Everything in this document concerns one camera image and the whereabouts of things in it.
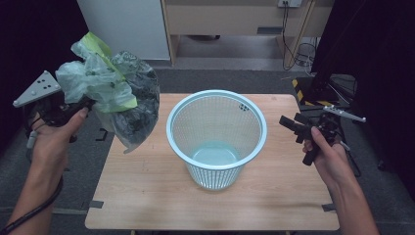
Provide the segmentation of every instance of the mesh basket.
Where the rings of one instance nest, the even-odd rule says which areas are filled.
[[[232,185],[266,139],[262,112],[242,95],[207,90],[188,96],[171,111],[166,126],[174,152],[197,184],[220,190]]]

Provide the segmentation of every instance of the clear plastic bag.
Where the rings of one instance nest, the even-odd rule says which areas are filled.
[[[105,129],[127,148],[142,144],[159,118],[160,88],[155,71],[129,52],[111,57],[110,48],[91,32],[71,50],[84,63],[65,63],[56,71],[67,104],[87,96]]]

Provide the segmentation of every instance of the table top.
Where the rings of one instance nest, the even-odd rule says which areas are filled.
[[[297,136],[278,123],[299,112],[292,95],[247,94],[265,116],[266,143],[229,188],[198,186],[170,148],[165,125],[189,94],[161,94],[159,121],[136,150],[123,154],[115,137],[85,225],[91,229],[144,230],[336,230],[337,215],[314,165],[302,164]]]

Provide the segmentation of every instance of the white panel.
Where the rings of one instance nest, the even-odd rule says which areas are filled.
[[[126,50],[143,60],[170,60],[157,0],[77,0],[90,31],[113,54]]]

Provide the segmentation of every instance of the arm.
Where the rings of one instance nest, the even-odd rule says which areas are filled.
[[[32,163],[8,224],[43,204],[55,192],[68,162],[69,139],[83,124],[87,113],[87,109],[79,111],[62,127],[41,125],[40,121],[34,125],[38,135]],[[50,205],[10,234],[48,234],[52,208]]]
[[[314,142],[321,149],[314,164],[333,196],[342,233],[379,234],[363,191],[348,164],[343,146],[334,144],[331,147],[315,127],[312,127],[311,133]],[[303,151],[311,149],[311,142],[307,141]]]

